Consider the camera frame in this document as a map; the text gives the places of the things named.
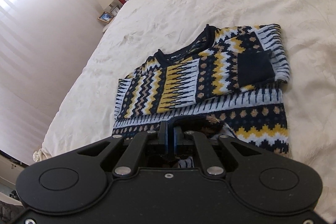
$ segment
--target photo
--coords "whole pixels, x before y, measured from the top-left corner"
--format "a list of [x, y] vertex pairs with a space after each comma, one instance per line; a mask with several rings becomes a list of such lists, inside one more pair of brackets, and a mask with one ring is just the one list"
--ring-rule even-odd
[[103, 22], [109, 23], [113, 18], [114, 18], [114, 15], [108, 12], [103, 12], [102, 15], [98, 19]]
[[113, 7], [112, 10], [111, 10], [111, 14], [116, 16], [119, 11], [120, 11], [119, 6]]

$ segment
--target bed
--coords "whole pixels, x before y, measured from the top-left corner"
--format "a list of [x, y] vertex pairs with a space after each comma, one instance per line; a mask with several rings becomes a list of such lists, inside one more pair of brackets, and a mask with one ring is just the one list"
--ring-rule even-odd
[[158, 48], [171, 53], [209, 23], [278, 23], [291, 67], [283, 89], [291, 157], [323, 178], [316, 211], [336, 219], [335, 0], [129, 0], [105, 32], [55, 116], [35, 159], [111, 135], [118, 79]]

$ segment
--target fair isle sweater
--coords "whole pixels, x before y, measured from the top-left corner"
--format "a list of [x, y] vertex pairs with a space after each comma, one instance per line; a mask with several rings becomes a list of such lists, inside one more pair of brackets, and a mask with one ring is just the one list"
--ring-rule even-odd
[[113, 134], [132, 138], [173, 117], [203, 114], [225, 122], [245, 142], [285, 154], [280, 87], [288, 80], [279, 25], [207, 25], [187, 47], [158, 50], [119, 80]]

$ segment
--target screw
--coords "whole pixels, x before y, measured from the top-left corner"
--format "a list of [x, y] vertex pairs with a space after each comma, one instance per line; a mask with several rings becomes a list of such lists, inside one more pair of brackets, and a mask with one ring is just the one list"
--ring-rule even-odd
[[173, 178], [173, 177], [174, 177], [174, 175], [171, 174], [171, 173], [167, 173], [167, 174], [165, 174], [165, 178], [166, 178], [166, 179], [171, 179], [171, 178]]
[[207, 169], [208, 174], [210, 175], [221, 175], [224, 173], [224, 169], [219, 166], [211, 166]]
[[120, 176], [128, 175], [129, 173], [131, 173], [131, 171], [132, 170], [130, 169], [130, 167], [127, 167], [127, 166], [120, 166], [120, 167], [115, 168], [114, 170], [114, 172]]
[[32, 219], [26, 219], [25, 224], [36, 224], [36, 222]]

